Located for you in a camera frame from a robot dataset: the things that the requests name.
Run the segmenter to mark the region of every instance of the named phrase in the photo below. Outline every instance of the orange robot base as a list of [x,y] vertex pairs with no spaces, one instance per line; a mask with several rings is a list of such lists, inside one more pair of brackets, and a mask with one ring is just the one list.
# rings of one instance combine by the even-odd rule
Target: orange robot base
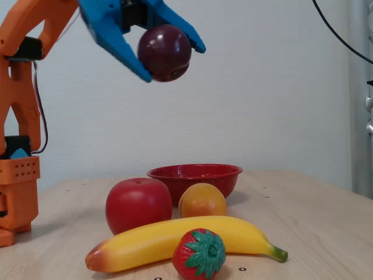
[[31,231],[38,215],[37,185],[39,157],[0,160],[0,247],[11,246],[15,234]]

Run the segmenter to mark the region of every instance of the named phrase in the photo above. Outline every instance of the bowl rim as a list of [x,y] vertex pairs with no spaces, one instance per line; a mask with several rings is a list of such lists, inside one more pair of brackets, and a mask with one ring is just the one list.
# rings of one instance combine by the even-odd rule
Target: bowl rim
[[[220,175],[213,175],[213,176],[204,176],[204,177],[169,177],[169,176],[159,176],[159,175],[154,175],[152,172],[155,172],[160,169],[164,168],[169,168],[169,167],[179,167],[179,166],[196,166],[196,165],[215,165],[215,166],[227,166],[227,167],[235,167],[237,170],[231,173],[224,173]],[[238,175],[242,173],[244,169],[242,167],[239,167],[237,165],[232,165],[232,164],[224,164],[224,163],[188,163],[188,164],[175,164],[175,165],[169,165],[169,166],[162,166],[162,167],[157,167],[154,169],[149,170],[146,175],[149,176],[150,178],[154,179],[173,179],[173,180],[206,180],[206,179],[215,179],[215,178],[222,178],[222,177],[227,177],[227,176],[233,176],[233,175]]]

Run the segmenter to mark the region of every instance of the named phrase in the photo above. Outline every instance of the black cable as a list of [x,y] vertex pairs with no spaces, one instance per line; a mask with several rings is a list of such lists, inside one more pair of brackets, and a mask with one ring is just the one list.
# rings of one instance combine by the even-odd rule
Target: black cable
[[38,154],[38,153],[43,153],[44,150],[46,149],[47,145],[48,145],[48,126],[47,126],[47,120],[45,119],[43,105],[41,104],[39,88],[37,86],[37,63],[36,63],[36,61],[33,61],[33,64],[34,64],[34,69],[35,69],[35,74],[34,74],[35,95],[36,95],[37,104],[38,104],[38,107],[39,107],[39,110],[40,110],[41,119],[43,120],[44,134],[45,134],[44,146],[40,150],[37,150],[37,151],[34,151],[34,152],[31,153],[32,155],[35,155],[35,154]]
[[325,22],[325,24],[327,25],[327,27],[331,30],[331,32],[347,47],[349,48],[350,51],[352,51],[353,53],[355,53],[356,55],[358,55],[359,57],[361,57],[362,59],[368,61],[370,64],[373,64],[373,61],[370,60],[369,58],[363,56],[362,54],[360,54],[358,51],[356,51],[355,49],[353,49],[350,45],[348,45],[336,32],[335,30],[331,27],[331,25],[329,24],[329,22],[325,19],[324,15],[322,14],[321,10],[320,10],[320,7],[319,5],[316,3],[316,0],[312,0],[313,3],[315,4],[315,7],[316,7],[316,10],[319,12],[322,20]]

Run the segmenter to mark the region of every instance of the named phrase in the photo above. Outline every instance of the orange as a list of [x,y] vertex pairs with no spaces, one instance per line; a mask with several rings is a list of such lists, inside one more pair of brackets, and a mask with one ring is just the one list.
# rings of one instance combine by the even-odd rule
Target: orange
[[182,218],[196,216],[226,216],[227,202],[215,186],[199,183],[190,186],[181,196],[179,213]]

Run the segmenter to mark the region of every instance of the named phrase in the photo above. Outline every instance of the red bowl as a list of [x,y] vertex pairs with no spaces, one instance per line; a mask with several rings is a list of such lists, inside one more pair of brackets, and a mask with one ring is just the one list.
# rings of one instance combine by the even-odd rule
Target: red bowl
[[146,174],[168,187],[173,205],[178,206],[182,194],[190,186],[208,183],[217,187],[227,198],[233,191],[242,168],[226,164],[182,164],[153,169]]

